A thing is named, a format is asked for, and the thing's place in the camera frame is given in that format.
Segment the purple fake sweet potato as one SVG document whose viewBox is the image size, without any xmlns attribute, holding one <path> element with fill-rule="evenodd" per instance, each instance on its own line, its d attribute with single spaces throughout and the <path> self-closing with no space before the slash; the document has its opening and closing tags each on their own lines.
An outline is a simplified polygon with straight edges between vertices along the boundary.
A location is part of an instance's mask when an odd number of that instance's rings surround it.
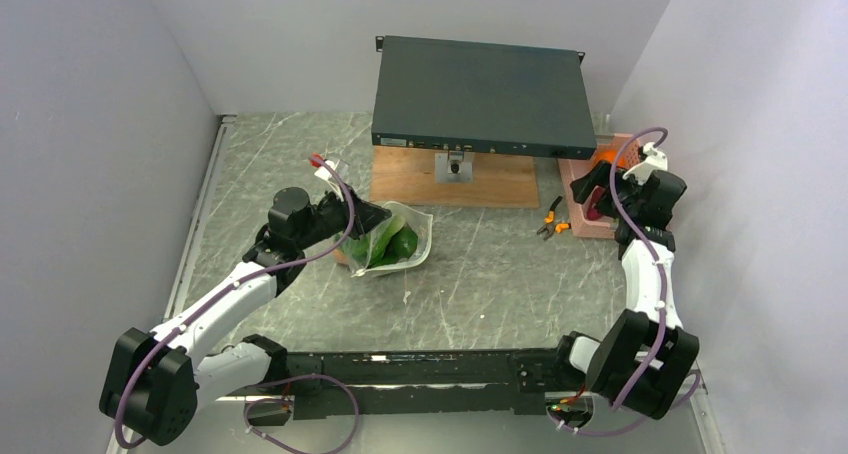
<svg viewBox="0 0 848 454">
<path fill-rule="evenodd" d="M 591 221 L 597 221 L 601 219 L 604 214 L 599 210 L 598 204 L 600 200 L 603 198 L 606 190 L 601 187 L 596 187 L 587 202 L 586 214 L 585 217 Z"/>
</svg>

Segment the orange fake fruit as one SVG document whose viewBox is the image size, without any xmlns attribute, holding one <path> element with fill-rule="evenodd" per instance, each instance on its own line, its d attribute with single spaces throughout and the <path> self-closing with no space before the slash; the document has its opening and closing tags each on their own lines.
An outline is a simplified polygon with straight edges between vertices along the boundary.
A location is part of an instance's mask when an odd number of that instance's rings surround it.
<svg viewBox="0 0 848 454">
<path fill-rule="evenodd" d="M 617 151 L 615 149 L 598 149 L 593 156 L 593 162 L 609 162 L 613 163 L 615 161 L 617 155 Z"/>
</svg>

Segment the polka dot zip top bag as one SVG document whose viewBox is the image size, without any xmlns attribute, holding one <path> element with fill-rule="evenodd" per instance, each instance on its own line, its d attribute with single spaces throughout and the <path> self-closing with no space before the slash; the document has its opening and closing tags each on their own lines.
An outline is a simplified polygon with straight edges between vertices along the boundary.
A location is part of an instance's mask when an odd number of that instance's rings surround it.
<svg viewBox="0 0 848 454">
<path fill-rule="evenodd" d="M 421 265 L 432 248 L 434 216 L 405 204 L 387 201 L 388 220 L 359 239 L 347 239 L 333 253 L 352 277 L 375 278 Z"/>
</svg>

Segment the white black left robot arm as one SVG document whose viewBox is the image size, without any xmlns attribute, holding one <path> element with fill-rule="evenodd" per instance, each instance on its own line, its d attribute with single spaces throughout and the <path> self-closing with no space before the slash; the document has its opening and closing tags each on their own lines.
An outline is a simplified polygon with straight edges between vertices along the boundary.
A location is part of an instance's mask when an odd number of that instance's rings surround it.
<svg viewBox="0 0 848 454">
<path fill-rule="evenodd" d="M 116 341 L 99 399 L 101 413 L 159 446 L 173 442 L 197 410 L 253 385 L 264 394 L 287 380 L 287 351 L 261 335 L 229 351 L 212 348 L 242 320 L 288 288 L 309 262 L 306 249 L 326 239 L 357 240 L 389 220 L 390 210 L 345 185 L 318 203 L 298 187 L 279 191 L 268 221 L 228 277 L 176 317 Z"/>
</svg>

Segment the green fake lime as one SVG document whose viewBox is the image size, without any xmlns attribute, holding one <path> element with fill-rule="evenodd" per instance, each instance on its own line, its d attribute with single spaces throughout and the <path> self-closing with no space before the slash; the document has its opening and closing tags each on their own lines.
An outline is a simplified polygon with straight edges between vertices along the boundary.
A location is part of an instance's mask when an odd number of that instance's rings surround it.
<svg viewBox="0 0 848 454">
<path fill-rule="evenodd" d="M 391 239 L 390 247 L 392 253 L 397 257 L 397 260 L 406 260 L 411 258 L 419 244 L 419 236 L 416 231 L 409 225 L 405 225 Z"/>
</svg>

